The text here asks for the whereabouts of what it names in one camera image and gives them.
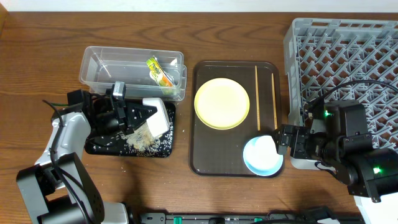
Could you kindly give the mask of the green snack wrapper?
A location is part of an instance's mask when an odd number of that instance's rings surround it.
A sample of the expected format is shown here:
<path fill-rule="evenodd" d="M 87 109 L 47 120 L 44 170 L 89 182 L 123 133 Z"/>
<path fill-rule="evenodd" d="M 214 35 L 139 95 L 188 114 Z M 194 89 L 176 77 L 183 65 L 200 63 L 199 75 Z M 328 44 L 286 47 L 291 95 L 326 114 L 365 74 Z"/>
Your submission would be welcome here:
<path fill-rule="evenodd" d="M 164 69 L 160 66 L 160 63 L 155 57 L 151 57 L 147 60 L 146 65 L 149 67 L 150 72 L 152 72 L 159 81 L 157 84 L 159 86 L 173 87 L 174 83 Z"/>

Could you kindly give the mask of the white bowl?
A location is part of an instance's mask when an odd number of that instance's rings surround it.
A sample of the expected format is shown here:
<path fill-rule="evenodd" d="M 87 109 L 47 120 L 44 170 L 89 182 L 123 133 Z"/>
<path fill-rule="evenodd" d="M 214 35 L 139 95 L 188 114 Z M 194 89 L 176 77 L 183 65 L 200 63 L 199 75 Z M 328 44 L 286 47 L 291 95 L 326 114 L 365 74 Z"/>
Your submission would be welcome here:
<path fill-rule="evenodd" d="M 146 121 L 152 136 L 157 138 L 166 133 L 170 129 L 170 121 L 164 102 L 160 98 L 143 98 L 142 103 L 145 106 L 153 106 L 157 109 Z"/>

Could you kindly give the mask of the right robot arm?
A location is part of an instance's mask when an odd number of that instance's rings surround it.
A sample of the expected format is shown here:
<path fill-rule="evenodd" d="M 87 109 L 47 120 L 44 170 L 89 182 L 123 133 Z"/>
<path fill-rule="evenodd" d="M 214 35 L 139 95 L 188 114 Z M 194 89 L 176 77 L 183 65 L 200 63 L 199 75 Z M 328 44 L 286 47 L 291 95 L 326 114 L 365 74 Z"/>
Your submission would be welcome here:
<path fill-rule="evenodd" d="M 318 170 L 345 184 L 365 223 L 397 223 L 397 153 L 374 148 L 362 103 L 324 101 L 334 91 L 355 84 L 342 83 L 312 100 L 307 107 L 311 127 L 282 124 L 272 139 L 278 154 L 313 160 Z"/>

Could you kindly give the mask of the blue plate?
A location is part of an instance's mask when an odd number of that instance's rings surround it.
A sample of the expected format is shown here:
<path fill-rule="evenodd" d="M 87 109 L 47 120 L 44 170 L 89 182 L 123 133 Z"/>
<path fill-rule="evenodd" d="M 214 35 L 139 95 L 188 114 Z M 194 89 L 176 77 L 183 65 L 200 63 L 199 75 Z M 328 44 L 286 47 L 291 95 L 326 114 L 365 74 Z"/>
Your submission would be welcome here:
<path fill-rule="evenodd" d="M 263 135 L 254 137 L 245 144 L 243 161 L 253 174 L 271 177 L 281 170 L 284 157 L 277 153 L 272 137 Z"/>

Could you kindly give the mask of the white cup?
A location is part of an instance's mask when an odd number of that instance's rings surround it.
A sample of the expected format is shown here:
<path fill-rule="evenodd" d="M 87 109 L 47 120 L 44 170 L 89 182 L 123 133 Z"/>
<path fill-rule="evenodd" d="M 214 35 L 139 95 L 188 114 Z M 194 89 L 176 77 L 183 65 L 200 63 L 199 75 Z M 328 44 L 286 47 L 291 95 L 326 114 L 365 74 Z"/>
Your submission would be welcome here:
<path fill-rule="evenodd" d="M 279 155 L 270 136 L 261 136 L 254 143 L 251 153 L 251 165 L 256 169 L 269 170 L 278 162 Z"/>

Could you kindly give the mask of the wooden chopstick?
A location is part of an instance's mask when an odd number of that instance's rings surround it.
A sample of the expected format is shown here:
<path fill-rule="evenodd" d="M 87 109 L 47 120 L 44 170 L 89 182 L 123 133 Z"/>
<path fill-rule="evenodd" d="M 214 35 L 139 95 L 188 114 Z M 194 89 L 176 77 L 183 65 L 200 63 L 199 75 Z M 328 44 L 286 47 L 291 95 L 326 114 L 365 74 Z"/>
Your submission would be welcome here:
<path fill-rule="evenodd" d="M 255 87 L 256 87 L 256 117 L 257 117 L 257 130 L 261 130 L 261 118 L 260 118 L 260 108 L 259 108 L 259 85 L 258 85 L 258 72 L 257 65 L 255 69 Z"/>
<path fill-rule="evenodd" d="M 272 84 L 272 100 L 273 100 L 273 113 L 274 113 L 274 129 L 278 128 L 277 124 L 277 107 L 276 107 L 276 94 L 275 94 L 275 79 L 274 74 L 271 74 L 271 84 Z"/>

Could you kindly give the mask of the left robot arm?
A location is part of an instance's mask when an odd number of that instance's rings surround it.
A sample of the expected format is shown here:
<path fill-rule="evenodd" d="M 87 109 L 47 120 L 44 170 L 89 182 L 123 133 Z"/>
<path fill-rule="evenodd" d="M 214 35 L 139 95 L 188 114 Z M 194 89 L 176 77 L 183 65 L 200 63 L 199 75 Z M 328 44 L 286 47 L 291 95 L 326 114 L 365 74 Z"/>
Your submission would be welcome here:
<path fill-rule="evenodd" d="M 95 138 L 133 134 L 144 124 L 158 136 L 154 123 L 168 120 L 164 102 L 127 101 L 122 91 L 98 95 L 75 90 L 67 98 L 66 108 L 54 110 L 53 131 L 43 154 L 16 177 L 32 223 L 134 223 L 124 203 L 101 198 L 81 157 Z"/>

